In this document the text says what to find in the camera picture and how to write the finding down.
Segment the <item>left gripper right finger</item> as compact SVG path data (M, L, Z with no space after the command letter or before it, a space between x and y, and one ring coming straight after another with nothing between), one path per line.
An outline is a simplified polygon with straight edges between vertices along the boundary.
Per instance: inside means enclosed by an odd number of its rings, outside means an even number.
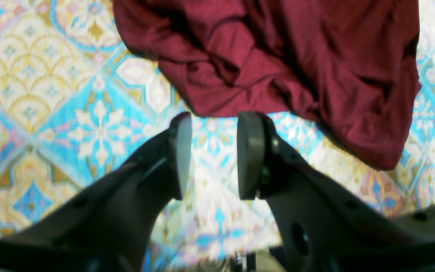
M263 199L290 272L435 272L435 205L387 218L309 165L265 114L237 125L242 200Z

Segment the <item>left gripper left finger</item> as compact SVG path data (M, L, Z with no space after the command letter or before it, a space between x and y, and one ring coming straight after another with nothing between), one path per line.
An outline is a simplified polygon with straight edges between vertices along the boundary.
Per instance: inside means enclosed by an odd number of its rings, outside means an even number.
M0 272L142 271L158 215L186 193L191 136L191 115L183 112L121 167L0 238Z

